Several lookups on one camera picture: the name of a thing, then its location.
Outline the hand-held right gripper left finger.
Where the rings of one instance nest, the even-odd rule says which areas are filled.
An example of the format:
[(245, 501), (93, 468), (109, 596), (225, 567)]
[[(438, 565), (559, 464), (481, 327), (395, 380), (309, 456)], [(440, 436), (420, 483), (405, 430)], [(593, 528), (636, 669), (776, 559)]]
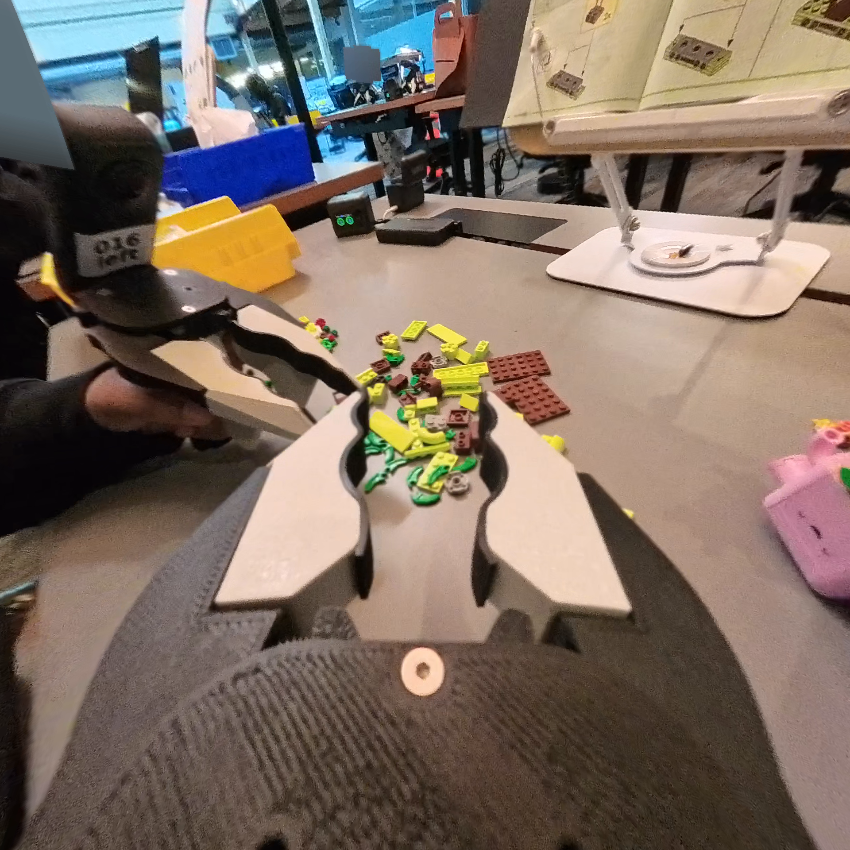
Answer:
[(367, 599), (369, 403), (350, 395), (269, 465), (219, 585), (220, 610), (317, 611)]

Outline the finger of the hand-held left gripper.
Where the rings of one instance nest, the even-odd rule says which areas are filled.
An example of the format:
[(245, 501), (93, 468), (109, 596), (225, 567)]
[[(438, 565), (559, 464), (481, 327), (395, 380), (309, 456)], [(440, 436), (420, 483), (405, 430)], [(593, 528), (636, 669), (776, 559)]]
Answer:
[(251, 304), (228, 328), (228, 352), (270, 379), (280, 396), (307, 402), (318, 383), (349, 396), (362, 387), (302, 326)]
[(296, 439), (313, 426), (294, 401), (273, 393), (258, 378), (238, 373), (206, 341), (168, 342), (153, 355), (203, 391), (208, 409), (242, 427)]

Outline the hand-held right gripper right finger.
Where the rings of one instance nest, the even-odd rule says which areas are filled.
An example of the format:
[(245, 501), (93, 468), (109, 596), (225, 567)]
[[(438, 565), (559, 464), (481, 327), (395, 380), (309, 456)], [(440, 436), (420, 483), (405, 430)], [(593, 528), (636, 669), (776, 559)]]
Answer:
[(493, 392), (479, 410), (487, 495), (474, 536), (474, 602), (533, 622), (626, 619), (632, 603), (579, 474)]

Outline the pile of toy bricks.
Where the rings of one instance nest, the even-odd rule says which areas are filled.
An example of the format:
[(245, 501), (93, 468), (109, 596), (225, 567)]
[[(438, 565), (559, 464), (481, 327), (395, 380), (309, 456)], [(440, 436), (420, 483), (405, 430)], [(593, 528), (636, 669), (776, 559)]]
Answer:
[(492, 391), (530, 426), (565, 417), (540, 350), (493, 355), (487, 341), (448, 326), (412, 321), (401, 333), (377, 333), (378, 358), (356, 378), (367, 390), (370, 422), (363, 447), (382, 465), (365, 481), (371, 494), (398, 473), (415, 506), (468, 494), (483, 455), (484, 402)]

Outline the yellow plastic bin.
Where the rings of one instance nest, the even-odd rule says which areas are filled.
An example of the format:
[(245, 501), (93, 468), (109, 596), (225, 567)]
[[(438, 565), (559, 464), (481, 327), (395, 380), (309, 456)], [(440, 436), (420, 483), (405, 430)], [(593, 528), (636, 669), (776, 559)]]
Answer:
[(240, 211), (219, 197), (158, 220), (152, 255), (160, 270), (204, 274), (260, 293), (297, 275), (301, 249), (274, 205)]

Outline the small black cube device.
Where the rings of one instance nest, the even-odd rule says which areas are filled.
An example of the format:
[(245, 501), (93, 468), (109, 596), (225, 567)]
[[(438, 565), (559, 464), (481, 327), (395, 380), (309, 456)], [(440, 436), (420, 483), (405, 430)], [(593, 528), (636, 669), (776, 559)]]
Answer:
[(376, 221), (371, 197), (366, 191), (332, 197), (326, 203), (326, 212), (337, 239), (374, 232)]

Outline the blue plastic bin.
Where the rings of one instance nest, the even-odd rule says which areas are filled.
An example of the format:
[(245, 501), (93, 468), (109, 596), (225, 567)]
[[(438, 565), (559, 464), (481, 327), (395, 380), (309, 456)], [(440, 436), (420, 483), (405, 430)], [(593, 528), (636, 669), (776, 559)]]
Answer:
[(313, 181), (309, 141), (298, 123), (210, 148), (167, 154), (161, 191), (183, 207), (219, 197), (243, 207)]

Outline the wooden desk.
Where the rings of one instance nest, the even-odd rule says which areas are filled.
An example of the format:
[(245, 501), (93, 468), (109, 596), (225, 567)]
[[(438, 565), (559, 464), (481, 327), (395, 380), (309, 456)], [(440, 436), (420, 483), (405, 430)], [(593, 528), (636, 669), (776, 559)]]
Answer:
[(391, 101), (334, 112), (318, 120), (335, 139), (360, 139), (367, 160), (377, 162), (383, 177), (374, 182), (377, 197), (398, 175), (401, 158), (419, 150), (428, 157), (424, 189), (430, 194), (468, 192), (467, 142), (459, 129), (462, 106), (445, 107), (433, 89)]
[(314, 207), (324, 208), (332, 197), (382, 182), (384, 170), (379, 162), (315, 163), (313, 176), (311, 182), (250, 201), (240, 205), (239, 209), (249, 212), (271, 205), (286, 217)]

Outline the flat black box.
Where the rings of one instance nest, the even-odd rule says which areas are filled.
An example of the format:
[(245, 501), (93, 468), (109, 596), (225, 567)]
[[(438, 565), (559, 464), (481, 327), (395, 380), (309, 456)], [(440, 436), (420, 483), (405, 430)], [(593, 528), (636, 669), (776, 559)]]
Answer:
[(463, 235), (462, 222), (454, 218), (390, 218), (376, 223), (378, 242), (411, 247), (438, 247)]

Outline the upright black device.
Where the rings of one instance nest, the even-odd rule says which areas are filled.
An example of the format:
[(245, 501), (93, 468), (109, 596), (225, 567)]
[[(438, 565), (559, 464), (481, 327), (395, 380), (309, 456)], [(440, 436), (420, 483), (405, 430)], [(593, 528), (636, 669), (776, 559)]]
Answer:
[(398, 215), (419, 207), (424, 202), (424, 180), (428, 176), (429, 155), (414, 151), (401, 158), (398, 172), (387, 185), (389, 211)]

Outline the black table mat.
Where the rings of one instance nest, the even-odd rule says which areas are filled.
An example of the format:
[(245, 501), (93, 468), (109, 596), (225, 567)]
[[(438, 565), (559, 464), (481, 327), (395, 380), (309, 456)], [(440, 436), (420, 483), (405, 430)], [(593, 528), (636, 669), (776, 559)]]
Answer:
[(564, 224), (554, 218), (454, 207), (430, 218), (458, 222), (468, 239), (527, 246)]

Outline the pink toy brick plant pot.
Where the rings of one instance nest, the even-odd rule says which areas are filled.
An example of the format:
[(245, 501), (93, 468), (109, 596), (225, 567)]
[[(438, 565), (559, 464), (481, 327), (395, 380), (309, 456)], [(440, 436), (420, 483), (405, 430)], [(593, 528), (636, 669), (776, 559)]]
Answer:
[(772, 460), (769, 520), (810, 589), (849, 600), (849, 421), (818, 419), (802, 453)]

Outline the white book stand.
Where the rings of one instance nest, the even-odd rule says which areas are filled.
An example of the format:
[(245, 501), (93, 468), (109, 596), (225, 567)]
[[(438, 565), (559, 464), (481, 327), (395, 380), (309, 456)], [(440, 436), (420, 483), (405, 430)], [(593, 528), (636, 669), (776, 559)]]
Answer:
[[(547, 142), (591, 154), (617, 223), (551, 262), (547, 274), (560, 282), (739, 318), (787, 312), (831, 255), (785, 238), (803, 155), (847, 143), (848, 100), (848, 89), (822, 89), (547, 120)], [(769, 227), (754, 237), (641, 224), (614, 160), (616, 153), (770, 150), (784, 154), (777, 198)]]

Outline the dark grey panel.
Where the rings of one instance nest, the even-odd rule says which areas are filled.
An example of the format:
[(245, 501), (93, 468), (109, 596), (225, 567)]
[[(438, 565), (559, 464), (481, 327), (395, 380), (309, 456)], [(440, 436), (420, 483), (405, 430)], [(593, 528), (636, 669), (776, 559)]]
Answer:
[(471, 76), (460, 128), (503, 124), (521, 56), (531, 1), (482, 1), (478, 5)]

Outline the building instruction booklet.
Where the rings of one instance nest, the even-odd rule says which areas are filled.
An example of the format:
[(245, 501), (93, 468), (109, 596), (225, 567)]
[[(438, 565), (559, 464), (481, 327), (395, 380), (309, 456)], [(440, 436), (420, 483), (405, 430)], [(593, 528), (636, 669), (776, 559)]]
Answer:
[(847, 1), (535, 1), (502, 126), (848, 82)]

